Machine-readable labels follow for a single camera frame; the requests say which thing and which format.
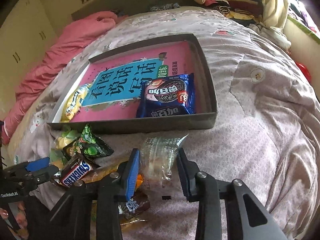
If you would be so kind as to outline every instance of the pink book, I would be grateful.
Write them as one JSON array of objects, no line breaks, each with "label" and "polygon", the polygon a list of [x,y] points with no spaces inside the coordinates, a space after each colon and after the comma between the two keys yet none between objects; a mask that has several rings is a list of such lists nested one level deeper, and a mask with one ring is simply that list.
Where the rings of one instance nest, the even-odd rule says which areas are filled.
[{"label": "pink book", "polygon": [[[135,118],[141,82],[190,74],[193,72],[191,57],[188,42],[181,41],[159,48],[145,47],[141,52],[90,64],[79,85],[92,83],[92,87],[71,122]],[[199,105],[196,96],[197,113]]]}]

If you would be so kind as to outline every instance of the candy wrapper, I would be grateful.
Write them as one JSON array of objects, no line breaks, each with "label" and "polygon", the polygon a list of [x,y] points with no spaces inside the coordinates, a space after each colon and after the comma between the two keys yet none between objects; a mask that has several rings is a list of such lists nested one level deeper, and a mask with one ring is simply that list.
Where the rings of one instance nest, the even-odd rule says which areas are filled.
[{"label": "candy wrapper", "polygon": [[171,180],[172,166],[186,137],[147,138],[140,150],[140,169],[143,175],[143,187],[159,190],[165,182]]},{"label": "candy wrapper", "polygon": [[128,202],[119,203],[119,215],[122,222],[128,221],[150,208],[148,196],[137,190]]},{"label": "candy wrapper", "polygon": [[67,160],[70,160],[74,155],[76,155],[75,149],[77,143],[78,141],[75,140],[62,149],[63,155]]},{"label": "candy wrapper", "polygon": [[106,157],[114,152],[108,144],[92,133],[89,124],[86,124],[80,138],[76,141],[74,151],[88,158]]},{"label": "candy wrapper", "polygon": [[82,103],[87,96],[92,84],[84,84],[80,86],[74,94],[72,94],[63,108],[61,122],[70,122],[80,110]]},{"label": "candy wrapper", "polygon": [[[114,171],[117,171],[118,166],[119,165],[115,165],[115,166],[111,166],[111,167],[97,168],[96,170],[94,170],[93,172],[90,172],[87,176],[82,178],[82,180],[85,183],[90,183],[90,182],[102,180],[102,178],[104,178],[108,174],[110,174]],[[142,183],[143,183],[142,175],[138,174],[135,190],[137,190]]]},{"label": "candy wrapper", "polygon": [[80,154],[76,154],[62,169],[61,175],[55,175],[53,180],[62,186],[71,187],[75,181],[82,179],[90,171],[93,171],[96,168],[98,168],[97,164],[90,162]]},{"label": "candy wrapper", "polygon": [[[137,190],[128,202],[119,203],[118,207],[121,230],[125,230],[133,225],[137,225],[138,222],[146,221],[139,218],[139,215],[150,208],[150,201],[146,194]],[[97,202],[94,201],[91,209],[91,240],[96,239],[96,220]]]},{"label": "candy wrapper", "polygon": [[80,133],[76,130],[71,130],[69,126],[64,126],[64,131],[61,136],[56,138],[55,145],[57,150],[62,150],[64,147],[74,142],[77,138],[79,138]]},{"label": "candy wrapper", "polygon": [[195,113],[194,74],[144,82],[137,118]]}]

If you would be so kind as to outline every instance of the snickers wrapper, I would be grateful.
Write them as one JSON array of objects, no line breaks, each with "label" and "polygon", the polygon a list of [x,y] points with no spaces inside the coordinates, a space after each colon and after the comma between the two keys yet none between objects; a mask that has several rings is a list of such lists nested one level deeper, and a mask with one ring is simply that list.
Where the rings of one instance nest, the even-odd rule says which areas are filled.
[{"label": "snickers wrapper", "polygon": [[94,163],[74,155],[62,169],[60,183],[65,187],[70,187],[75,181],[82,179],[95,168]]}]

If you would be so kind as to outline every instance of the white cloth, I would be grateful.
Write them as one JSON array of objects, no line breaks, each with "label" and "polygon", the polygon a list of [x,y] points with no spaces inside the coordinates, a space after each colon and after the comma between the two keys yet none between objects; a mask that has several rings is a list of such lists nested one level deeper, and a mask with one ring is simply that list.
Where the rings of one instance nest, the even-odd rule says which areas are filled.
[{"label": "white cloth", "polygon": [[262,0],[264,9],[262,22],[270,27],[284,28],[287,20],[289,3],[288,0]]},{"label": "white cloth", "polygon": [[268,39],[269,41],[273,42],[285,52],[288,52],[289,48],[291,47],[291,42],[288,41],[287,37],[277,29],[270,27],[267,29],[265,25],[262,23],[257,24],[249,24],[248,28],[254,30],[260,36]]}]

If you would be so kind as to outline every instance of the oreo cookie package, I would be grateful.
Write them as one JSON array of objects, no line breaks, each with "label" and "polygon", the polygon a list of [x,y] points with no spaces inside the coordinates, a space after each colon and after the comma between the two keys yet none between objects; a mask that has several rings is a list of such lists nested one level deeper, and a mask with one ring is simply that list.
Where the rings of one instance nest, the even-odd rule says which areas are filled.
[{"label": "oreo cookie package", "polygon": [[141,84],[137,118],[195,113],[194,74],[153,79]]}]

